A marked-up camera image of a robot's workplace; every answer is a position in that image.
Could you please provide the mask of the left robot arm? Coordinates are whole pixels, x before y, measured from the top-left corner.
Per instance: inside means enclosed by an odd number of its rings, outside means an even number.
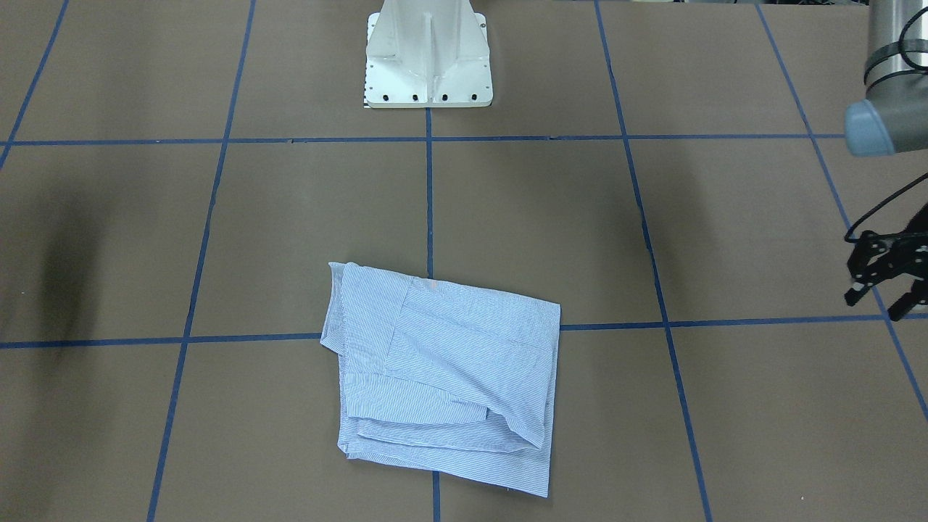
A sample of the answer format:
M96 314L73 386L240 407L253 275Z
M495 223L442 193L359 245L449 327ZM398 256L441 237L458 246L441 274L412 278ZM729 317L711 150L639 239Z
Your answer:
M863 72L866 93L845 112L846 148L855 157L888 157L924 151L927 146L927 36L924 1L869 3L868 57ZM853 245L846 261L852 278L845 303L854 307L884 281L909 276L908 291L888 307L892 321L927 301L927 210L921 208L899 232L861 229L885 208L879 202L845 232Z

